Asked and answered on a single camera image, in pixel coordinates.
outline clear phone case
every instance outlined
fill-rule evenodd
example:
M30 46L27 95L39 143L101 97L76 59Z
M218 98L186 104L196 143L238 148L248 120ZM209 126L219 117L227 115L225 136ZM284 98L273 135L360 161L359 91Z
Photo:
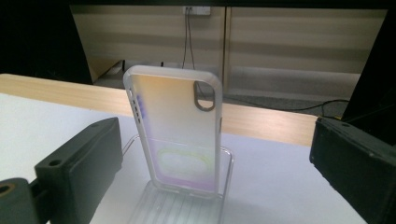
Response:
M233 154L219 154L219 192L213 197L159 189L151 180L141 139L131 138L123 149L122 169L99 204L91 223L220 224L226 209L233 171Z
M124 75L152 184L202 196L219 190L221 83L211 73L134 66ZM201 102L199 83L214 92Z

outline black device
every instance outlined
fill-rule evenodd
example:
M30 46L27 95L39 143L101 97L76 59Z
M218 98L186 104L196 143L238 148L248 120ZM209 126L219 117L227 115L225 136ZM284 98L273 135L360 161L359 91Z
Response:
M396 223L396 11L389 9L342 120L319 118L310 160L369 224Z
M118 119L95 122L38 163L32 183L0 182L0 223L90 223L121 163Z

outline table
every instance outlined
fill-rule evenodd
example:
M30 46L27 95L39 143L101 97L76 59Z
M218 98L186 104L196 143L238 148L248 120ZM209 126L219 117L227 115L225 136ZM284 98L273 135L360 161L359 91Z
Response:
M0 75L0 92L123 116L133 115L123 90L3 74ZM311 115L223 104L222 131L310 147L316 119Z
M309 162L310 148L285 143L303 139L309 134L300 131L299 125L313 128L315 117L238 105L224 107L228 133L221 135L221 143L234 154L224 223L364 223ZM137 134L124 92L108 88L0 75L0 108L0 179L19 176L33 181L35 164L100 119L119 118L123 146ZM269 124L257 124L262 121ZM118 193L117 187L141 192L137 190L146 185L149 175L143 175L143 169L134 169L138 164L141 165L138 167L146 167L142 149L137 149L131 149L131 152L140 152L140 157L132 156L134 162L124 161L116 179L124 183L125 178L121 174L130 174L131 171L138 171L139 176L146 179L134 179L134 183L126 185L116 184L109 192ZM126 222L134 211L132 205L136 200L123 197L125 195L112 196L104 197L92 223ZM127 199L127 206L114 201L118 198Z

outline iridescent phone case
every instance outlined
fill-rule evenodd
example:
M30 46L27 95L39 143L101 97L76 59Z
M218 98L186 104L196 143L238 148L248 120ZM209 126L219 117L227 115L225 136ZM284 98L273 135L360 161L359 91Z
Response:
M152 183L210 195L219 188L222 87L211 73L134 66L124 75ZM205 83L212 102L197 96Z

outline clear stand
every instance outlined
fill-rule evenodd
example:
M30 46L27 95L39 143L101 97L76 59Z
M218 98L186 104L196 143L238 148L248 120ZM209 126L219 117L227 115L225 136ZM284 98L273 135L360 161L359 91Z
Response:
M221 148L219 193L213 198L156 188L150 180L139 136L131 138L123 155L122 169L92 223L222 223L233 170L233 154L229 149Z

